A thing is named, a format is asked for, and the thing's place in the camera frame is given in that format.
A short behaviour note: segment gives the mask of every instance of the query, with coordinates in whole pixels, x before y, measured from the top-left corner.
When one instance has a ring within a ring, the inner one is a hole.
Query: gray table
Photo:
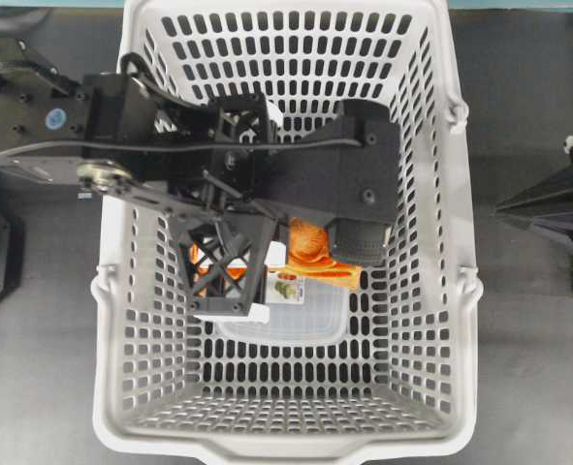
[[[112,70],[117,11],[56,10],[24,34],[78,77]],[[493,205],[561,168],[573,126],[573,15],[453,14],[468,138],[480,304],[476,432],[459,454],[405,464],[573,464],[570,261],[493,218]],[[26,228],[21,287],[0,303],[0,465],[166,464],[120,454],[92,432],[100,202],[77,191],[0,181]]]

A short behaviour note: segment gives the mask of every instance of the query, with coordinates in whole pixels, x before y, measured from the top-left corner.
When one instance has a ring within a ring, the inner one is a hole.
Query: plastic container
[[[244,343],[271,346],[334,344],[344,337],[349,292],[313,279],[303,279],[301,304],[269,303],[265,324],[217,323],[219,335]]]
[[[399,216],[385,265],[339,308],[342,335],[284,346],[187,317],[163,219],[105,198],[92,285],[103,443],[210,464],[361,464],[462,448],[475,423],[482,285],[445,3],[136,0],[125,7],[129,50],[192,102],[265,92],[284,112],[285,140],[334,117],[340,99],[387,105],[401,125]]]

